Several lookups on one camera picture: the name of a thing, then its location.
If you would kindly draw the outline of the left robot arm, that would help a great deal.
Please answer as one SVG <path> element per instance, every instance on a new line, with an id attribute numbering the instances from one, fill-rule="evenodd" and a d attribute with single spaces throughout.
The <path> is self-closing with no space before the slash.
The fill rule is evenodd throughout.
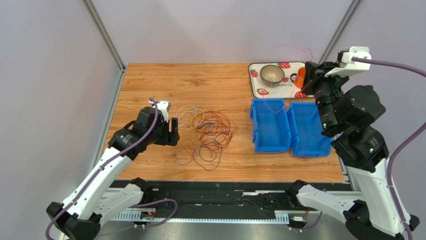
<path id="1" fill-rule="evenodd" d="M 83 182 L 62 202 L 46 209 L 50 223 L 45 237 L 56 227 L 71 240 L 93 240 L 109 220 L 127 208 L 146 208 L 158 204 L 152 197 L 153 186 L 135 178 L 125 188 L 102 198 L 117 176 L 151 144 L 176 146 L 180 137 L 178 119 L 169 118 L 168 100 L 149 100 L 137 119 L 116 131 L 100 160 Z"/>

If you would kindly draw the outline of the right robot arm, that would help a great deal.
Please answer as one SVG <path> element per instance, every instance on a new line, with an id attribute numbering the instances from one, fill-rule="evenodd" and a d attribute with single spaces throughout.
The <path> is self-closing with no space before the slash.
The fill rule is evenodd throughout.
<path id="1" fill-rule="evenodd" d="M 357 182 L 363 198 L 338 197 L 301 180 L 285 194 L 291 207 L 315 209 L 331 216 L 358 240 L 412 239 L 420 220 L 403 207 L 392 178 L 394 159 L 383 135 L 372 127 L 386 109 L 371 85 L 342 91 L 352 73 L 368 69 L 308 61 L 301 89 L 314 97 L 322 135 L 331 138 L 331 146 Z"/>

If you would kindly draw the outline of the orange mug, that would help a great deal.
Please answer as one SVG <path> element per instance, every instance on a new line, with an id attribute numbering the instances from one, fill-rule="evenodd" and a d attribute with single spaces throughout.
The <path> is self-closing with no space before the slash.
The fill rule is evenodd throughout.
<path id="1" fill-rule="evenodd" d="M 305 79 L 306 69 L 305 67 L 301 67 L 297 73 L 292 73 L 290 75 L 291 82 L 299 89 L 303 87 L 304 79 Z"/>

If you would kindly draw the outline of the ceramic bowl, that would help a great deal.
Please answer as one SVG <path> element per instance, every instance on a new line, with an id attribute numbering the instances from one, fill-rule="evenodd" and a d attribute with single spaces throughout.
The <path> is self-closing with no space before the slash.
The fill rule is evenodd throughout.
<path id="1" fill-rule="evenodd" d="M 283 81 L 285 73 L 278 65 L 267 64 L 261 68 L 260 78 L 267 86 L 275 86 Z"/>

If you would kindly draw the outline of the right blue plastic bin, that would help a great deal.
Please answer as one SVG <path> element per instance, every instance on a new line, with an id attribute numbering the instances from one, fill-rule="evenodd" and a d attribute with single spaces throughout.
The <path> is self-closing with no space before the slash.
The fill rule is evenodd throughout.
<path id="1" fill-rule="evenodd" d="M 294 157 L 320 158 L 331 153 L 331 139 L 322 135 L 320 115 L 314 102 L 291 102 L 287 118 Z"/>

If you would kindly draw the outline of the blue plastic bin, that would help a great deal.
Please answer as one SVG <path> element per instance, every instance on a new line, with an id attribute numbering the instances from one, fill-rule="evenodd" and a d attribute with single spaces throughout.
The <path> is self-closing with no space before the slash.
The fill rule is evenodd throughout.
<path id="1" fill-rule="evenodd" d="M 252 142 L 255 153 L 287 153 L 292 134 L 282 98 L 253 98 L 249 117 L 252 120 Z"/>
<path id="2" fill-rule="evenodd" d="M 294 157 L 320 158 L 331 153 L 331 139 L 322 135 L 320 115 L 314 102 L 291 102 L 287 118 Z"/>

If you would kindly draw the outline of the strawberry print tray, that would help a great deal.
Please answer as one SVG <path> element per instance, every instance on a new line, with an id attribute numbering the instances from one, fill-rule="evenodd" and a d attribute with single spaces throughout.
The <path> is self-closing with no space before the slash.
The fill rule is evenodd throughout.
<path id="1" fill-rule="evenodd" d="M 277 65 L 285 73 L 285 77 L 277 85 L 266 85 L 260 76 L 260 70 L 265 65 Z M 291 74 L 297 73 L 298 70 L 305 67 L 304 62 L 258 62 L 248 66 L 248 73 L 251 85 L 251 91 L 255 98 L 258 99 L 312 99 L 313 95 L 302 93 L 301 89 L 297 88 L 291 81 Z"/>

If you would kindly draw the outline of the left blue plastic bin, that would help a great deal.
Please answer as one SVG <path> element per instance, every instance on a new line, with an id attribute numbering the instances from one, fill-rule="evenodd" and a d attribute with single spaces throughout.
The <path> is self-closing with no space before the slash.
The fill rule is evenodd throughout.
<path id="1" fill-rule="evenodd" d="M 249 117 L 252 120 L 252 142 L 255 153 L 287 153 L 292 134 L 282 98 L 253 98 Z"/>

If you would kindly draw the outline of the right aluminium frame post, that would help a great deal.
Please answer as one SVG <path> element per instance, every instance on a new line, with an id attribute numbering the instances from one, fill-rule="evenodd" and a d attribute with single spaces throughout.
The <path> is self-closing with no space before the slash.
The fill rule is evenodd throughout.
<path id="1" fill-rule="evenodd" d="M 328 62 L 330 60 L 330 57 L 336 57 L 337 52 L 336 50 L 339 50 L 338 44 L 341 41 L 341 38 L 343 37 L 346 29 L 351 24 L 352 19 L 355 17 L 357 11 L 363 4 L 363 0 L 352 0 L 345 11 L 343 17 L 341 18 L 338 26 L 336 27 L 334 33 L 332 34 L 325 50 L 323 51 L 320 58 L 316 61 L 318 64 L 321 64 L 323 62 Z"/>

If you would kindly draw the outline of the aluminium frame post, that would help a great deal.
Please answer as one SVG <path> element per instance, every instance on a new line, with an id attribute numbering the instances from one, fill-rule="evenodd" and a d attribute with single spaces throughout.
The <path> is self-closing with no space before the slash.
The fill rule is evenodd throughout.
<path id="1" fill-rule="evenodd" d="M 363 4 L 363 0 L 352 0 L 345 11 L 343 17 L 341 18 L 338 26 L 336 27 L 334 33 L 332 34 L 325 50 L 323 51 L 320 58 L 316 61 L 318 64 L 321 64 L 323 62 L 328 62 L 330 60 L 330 57 L 336 57 L 337 52 L 336 50 L 339 50 L 338 44 L 341 41 L 341 38 L 343 37 L 346 29 L 351 24 L 352 19 L 355 17 L 357 11 Z"/>
<path id="2" fill-rule="evenodd" d="M 84 4 L 113 61 L 115 62 L 115 65 L 119 71 L 123 73 L 126 70 L 126 65 L 124 64 L 116 46 L 114 45 L 113 40 L 110 37 L 94 2 L 92 0 L 82 0 L 82 3 Z"/>

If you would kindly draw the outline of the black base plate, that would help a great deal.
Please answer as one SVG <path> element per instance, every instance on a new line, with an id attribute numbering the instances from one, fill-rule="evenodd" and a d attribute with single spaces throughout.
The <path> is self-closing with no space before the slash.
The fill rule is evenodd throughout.
<path id="1" fill-rule="evenodd" d="M 266 219 L 273 211 L 316 213 L 315 207 L 297 206 L 285 196 L 292 182 L 161 181 L 149 180 L 153 189 L 147 204 L 163 199 L 177 202 L 177 218 Z"/>

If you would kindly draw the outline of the left aluminium frame post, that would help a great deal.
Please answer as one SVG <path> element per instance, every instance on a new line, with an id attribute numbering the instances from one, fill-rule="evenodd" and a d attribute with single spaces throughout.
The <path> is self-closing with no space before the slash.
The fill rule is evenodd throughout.
<path id="1" fill-rule="evenodd" d="M 119 71 L 123 73 L 126 70 L 126 65 L 124 64 L 116 46 L 114 45 L 113 40 L 110 37 L 94 2 L 92 0 L 82 0 L 82 3 L 84 4 L 113 61 L 115 62 L 115 65 Z"/>

